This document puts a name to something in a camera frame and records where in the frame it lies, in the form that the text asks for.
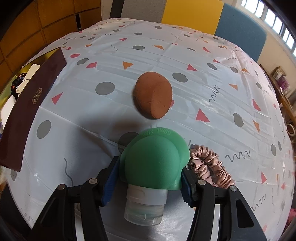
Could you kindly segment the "grey yellow blue headboard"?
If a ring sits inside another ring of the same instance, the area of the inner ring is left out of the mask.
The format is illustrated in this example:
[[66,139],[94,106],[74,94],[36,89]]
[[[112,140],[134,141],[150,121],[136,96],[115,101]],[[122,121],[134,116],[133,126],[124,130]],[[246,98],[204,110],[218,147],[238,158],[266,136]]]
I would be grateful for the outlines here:
[[125,1],[123,18],[188,27],[226,39],[257,61],[265,30],[243,11],[222,1]]

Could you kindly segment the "beige waffle cloth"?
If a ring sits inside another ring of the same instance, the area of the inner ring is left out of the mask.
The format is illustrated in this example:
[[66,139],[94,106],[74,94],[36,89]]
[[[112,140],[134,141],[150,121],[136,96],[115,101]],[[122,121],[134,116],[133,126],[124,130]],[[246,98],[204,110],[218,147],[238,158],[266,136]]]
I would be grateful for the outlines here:
[[26,87],[30,79],[33,77],[33,75],[36,73],[36,71],[40,68],[41,66],[38,64],[33,64],[30,69],[28,70],[27,74],[25,75],[22,83],[18,86],[16,89],[16,93],[20,95],[23,91],[23,89]]

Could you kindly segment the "green silicone squeeze bottle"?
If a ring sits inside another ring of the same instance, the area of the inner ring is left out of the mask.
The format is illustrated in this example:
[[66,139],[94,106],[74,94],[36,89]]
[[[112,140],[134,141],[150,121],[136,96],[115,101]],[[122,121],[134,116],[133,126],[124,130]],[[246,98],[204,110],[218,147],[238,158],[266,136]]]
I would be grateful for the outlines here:
[[137,135],[120,156],[128,183],[124,217],[141,226],[159,225],[168,192],[180,190],[181,172],[189,161],[185,140],[168,128],[150,128]]

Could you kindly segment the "brown makeup sponge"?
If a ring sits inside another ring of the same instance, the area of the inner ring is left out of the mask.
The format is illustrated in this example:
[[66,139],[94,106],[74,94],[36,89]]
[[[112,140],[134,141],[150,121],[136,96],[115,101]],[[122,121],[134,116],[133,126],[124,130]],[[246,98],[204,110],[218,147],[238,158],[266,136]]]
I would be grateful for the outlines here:
[[140,111],[152,119],[160,119],[168,112],[173,98],[170,82],[156,72],[146,72],[138,78],[133,96]]

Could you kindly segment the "pink satin scrunchie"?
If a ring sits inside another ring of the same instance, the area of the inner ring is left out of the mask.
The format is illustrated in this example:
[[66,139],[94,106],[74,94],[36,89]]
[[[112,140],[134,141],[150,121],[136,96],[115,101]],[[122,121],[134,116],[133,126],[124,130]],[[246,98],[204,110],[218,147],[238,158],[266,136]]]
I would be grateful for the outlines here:
[[193,145],[188,165],[199,179],[214,187],[227,189],[235,185],[231,175],[219,160],[218,154],[208,147]]

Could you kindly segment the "wooden side table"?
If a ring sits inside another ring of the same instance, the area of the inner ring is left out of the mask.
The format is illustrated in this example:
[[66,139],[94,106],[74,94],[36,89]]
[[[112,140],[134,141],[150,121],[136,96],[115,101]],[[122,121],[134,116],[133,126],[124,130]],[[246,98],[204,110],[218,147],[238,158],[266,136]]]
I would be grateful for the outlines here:
[[288,100],[286,95],[282,92],[276,79],[273,76],[271,76],[261,64],[259,66],[262,68],[262,70],[264,71],[264,73],[266,74],[268,79],[270,80],[270,82],[273,86],[273,89],[275,91],[276,99],[278,100],[278,103],[283,105],[283,108],[284,108],[286,114],[289,116],[290,119],[288,120],[288,123],[291,123],[292,125],[295,126],[295,116],[293,114],[294,110],[290,104],[290,101]]

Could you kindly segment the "window with bars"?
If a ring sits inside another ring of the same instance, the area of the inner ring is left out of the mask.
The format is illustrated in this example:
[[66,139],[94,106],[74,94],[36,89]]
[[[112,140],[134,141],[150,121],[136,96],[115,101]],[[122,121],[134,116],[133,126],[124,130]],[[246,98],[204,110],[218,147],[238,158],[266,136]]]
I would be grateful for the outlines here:
[[242,0],[240,6],[267,24],[288,47],[295,58],[295,37],[279,15],[272,11],[263,1]]

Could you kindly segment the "gold metal tray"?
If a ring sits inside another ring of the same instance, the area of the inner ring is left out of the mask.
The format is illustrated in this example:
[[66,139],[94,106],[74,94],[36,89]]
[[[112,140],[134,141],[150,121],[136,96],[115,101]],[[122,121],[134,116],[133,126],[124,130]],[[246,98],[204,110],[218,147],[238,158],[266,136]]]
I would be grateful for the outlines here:
[[54,49],[20,94],[1,137],[2,166],[16,172],[21,170],[26,141],[35,115],[65,66],[62,49]]

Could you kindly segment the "white sponge block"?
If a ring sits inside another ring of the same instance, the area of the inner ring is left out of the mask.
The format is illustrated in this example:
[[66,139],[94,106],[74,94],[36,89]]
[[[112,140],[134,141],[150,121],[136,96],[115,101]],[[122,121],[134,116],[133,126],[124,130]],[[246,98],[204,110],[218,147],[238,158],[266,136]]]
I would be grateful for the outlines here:
[[8,120],[8,117],[13,109],[13,106],[16,103],[15,97],[12,95],[9,97],[3,108],[1,109],[1,122],[3,124],[3,128],[6,125],[6,122]]

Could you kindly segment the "patterned white tablecloth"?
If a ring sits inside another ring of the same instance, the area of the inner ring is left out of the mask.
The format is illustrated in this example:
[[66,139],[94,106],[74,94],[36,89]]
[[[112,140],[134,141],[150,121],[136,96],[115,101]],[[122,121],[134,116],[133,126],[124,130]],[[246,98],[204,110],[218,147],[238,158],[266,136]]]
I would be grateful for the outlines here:
[[1,137],[26,240],[279,240],[293,149],[262,68],[193,29],[109,19],[46,48]]

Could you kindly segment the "boxes on side table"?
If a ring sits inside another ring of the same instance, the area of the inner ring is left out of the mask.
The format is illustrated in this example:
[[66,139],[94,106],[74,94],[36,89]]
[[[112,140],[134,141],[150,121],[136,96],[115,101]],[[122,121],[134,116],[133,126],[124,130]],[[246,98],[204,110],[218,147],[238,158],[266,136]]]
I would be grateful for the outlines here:
[[290,92],[290,84],[287,81],[286,73],[281,68],[281,66],[276,67],[273,72],[272,76],[276,79],[277,84],[284,92],[284,94],[288,94]]

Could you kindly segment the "wooden wardrobe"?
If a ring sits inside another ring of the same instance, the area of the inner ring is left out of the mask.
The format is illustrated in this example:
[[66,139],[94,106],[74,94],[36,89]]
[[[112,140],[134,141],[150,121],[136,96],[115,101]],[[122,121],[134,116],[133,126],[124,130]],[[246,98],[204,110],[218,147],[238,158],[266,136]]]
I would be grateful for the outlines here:
[[41,49],[100,20],[100,1],[1,1],[1,89]]

